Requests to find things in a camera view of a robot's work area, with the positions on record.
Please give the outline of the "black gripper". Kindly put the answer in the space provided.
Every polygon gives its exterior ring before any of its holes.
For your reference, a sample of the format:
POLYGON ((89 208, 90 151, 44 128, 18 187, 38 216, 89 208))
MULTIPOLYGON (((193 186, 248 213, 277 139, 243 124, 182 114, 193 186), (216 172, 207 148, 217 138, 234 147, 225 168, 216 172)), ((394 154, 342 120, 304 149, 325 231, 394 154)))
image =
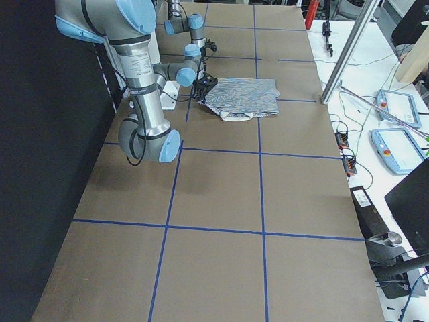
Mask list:
POLYGON ((193 82, 193 98, 197 101, 204 101, 206 95, 218 84, 218 78, 207 72, 203 72, 202 78, 193 82))
POLYGON ((212 42, 210 39, 204 40, 204 46, 200 48, 202 59, 206 59, 207 53, 206 50, 209 49, 212 54, 217 51, 217 45, 215 42, 212 42))

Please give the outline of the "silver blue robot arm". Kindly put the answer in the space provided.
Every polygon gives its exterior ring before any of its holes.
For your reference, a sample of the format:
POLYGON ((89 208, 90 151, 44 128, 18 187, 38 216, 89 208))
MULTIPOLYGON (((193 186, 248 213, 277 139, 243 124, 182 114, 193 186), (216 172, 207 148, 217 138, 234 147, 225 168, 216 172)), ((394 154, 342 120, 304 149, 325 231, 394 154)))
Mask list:
POLYGON ((158 51, 152 36, 156 29, 153 1, 56 1, 56 25, 60 33, 73 39, 101 44, 104 41, 119 56, 125 84, 130 90, 133 112, 119 128, 119 145, 128 158, 158 161, 174 160, 180 149, 180 134, 164 117, 160 96, 166 82, 176 81, 194 88, 194 98, 203 101, 217 84, 206 73, 206 49, 216 51, 204 35, 200 14, 185 15, 179 2, 168 2, 167 34, 190 34, 179 63, 161 64, 152 60, 158 51))
POLYGON ((188 32, 192 44, 198 45, 201 50, 202 59, 207 60, 206 50, 209 49, 212 54, 217 51, 217 45, 205 36, 204 19, 194 13, 188 15, 183 5, 179 1, 167 1, 168 19, 164 22, 164 29, 168 35, 175 35, 188 32))

